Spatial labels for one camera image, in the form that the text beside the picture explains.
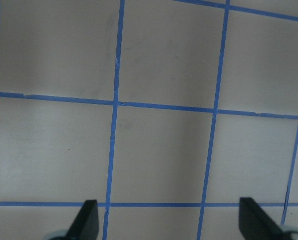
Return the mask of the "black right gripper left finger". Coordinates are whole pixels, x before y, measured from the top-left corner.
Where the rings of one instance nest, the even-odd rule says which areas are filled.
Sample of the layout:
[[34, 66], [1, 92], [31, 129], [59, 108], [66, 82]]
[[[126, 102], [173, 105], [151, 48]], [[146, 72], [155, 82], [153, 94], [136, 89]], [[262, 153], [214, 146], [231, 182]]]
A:
[[86, 200], [70, 228], [66, 240], [96, 240], [99, 234], [99, 216], [97, 200]]

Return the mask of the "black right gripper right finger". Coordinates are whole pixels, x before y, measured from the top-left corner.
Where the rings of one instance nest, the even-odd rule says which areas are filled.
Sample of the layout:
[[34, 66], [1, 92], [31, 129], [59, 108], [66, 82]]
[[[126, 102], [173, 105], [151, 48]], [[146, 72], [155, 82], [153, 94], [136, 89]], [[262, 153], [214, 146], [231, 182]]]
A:
[[245, 240], [286, 240], [288, 238], [288, 234], [251, 197], [240, 198], [239, 230]]

